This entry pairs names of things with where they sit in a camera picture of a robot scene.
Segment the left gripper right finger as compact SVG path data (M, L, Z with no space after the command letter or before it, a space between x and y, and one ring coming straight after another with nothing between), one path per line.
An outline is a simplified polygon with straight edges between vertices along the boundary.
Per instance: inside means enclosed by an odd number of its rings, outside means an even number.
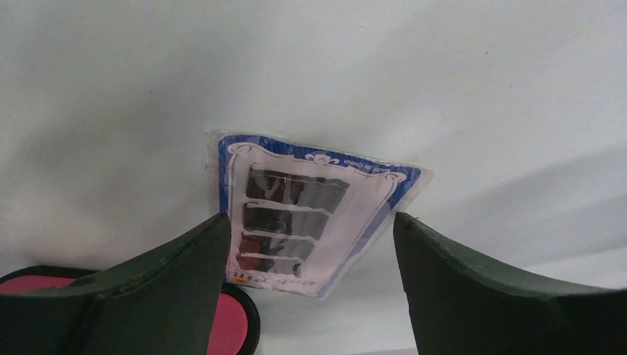
M420 354L624 354L626 291L517 268L399 212L393 239Z

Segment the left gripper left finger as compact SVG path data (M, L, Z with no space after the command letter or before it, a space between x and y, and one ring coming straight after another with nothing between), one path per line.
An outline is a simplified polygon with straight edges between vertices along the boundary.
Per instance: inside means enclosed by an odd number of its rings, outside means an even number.
M216 214L63 288L1 296L3 354L204 354L230 249Z

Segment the black pink drawer organizer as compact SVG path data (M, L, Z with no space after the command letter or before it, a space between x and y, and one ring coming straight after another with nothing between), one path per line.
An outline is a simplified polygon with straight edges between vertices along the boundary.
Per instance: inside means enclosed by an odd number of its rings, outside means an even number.
M1 293L40 288L63 288L93 270L58 266L32 266L1 277ZM209 337L208 354L254 354L260 340L260 315L252 299L240 288L223 284Z

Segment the bob pin card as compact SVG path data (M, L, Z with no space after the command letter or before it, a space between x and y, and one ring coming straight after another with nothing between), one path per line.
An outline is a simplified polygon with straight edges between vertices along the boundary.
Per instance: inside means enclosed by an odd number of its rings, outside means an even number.
M326 298L431 169L250 132L206 131L213 209L231 223L226 282Z

